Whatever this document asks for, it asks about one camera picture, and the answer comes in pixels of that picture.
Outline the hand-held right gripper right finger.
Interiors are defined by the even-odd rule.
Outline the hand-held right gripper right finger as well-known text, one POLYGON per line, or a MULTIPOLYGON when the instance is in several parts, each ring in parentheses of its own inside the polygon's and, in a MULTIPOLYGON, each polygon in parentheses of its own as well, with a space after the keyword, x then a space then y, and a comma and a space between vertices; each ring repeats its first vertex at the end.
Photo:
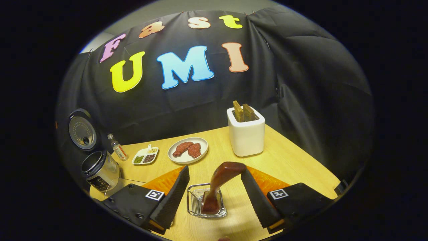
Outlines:
POLYGON ((250 166, 240 178, 261 226, 270 234, 298 226, 333 202, 304 183, 290 185, 250 166))

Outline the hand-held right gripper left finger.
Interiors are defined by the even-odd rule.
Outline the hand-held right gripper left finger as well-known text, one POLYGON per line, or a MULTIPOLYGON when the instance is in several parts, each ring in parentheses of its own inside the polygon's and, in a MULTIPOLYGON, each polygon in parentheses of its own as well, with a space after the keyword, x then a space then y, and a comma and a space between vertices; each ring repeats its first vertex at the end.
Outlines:
POLYGON ((101 203, 129 223, 164 234, 171 227, 189 180, 189 168, 182 166, 144 185, 128 184, 101 203))

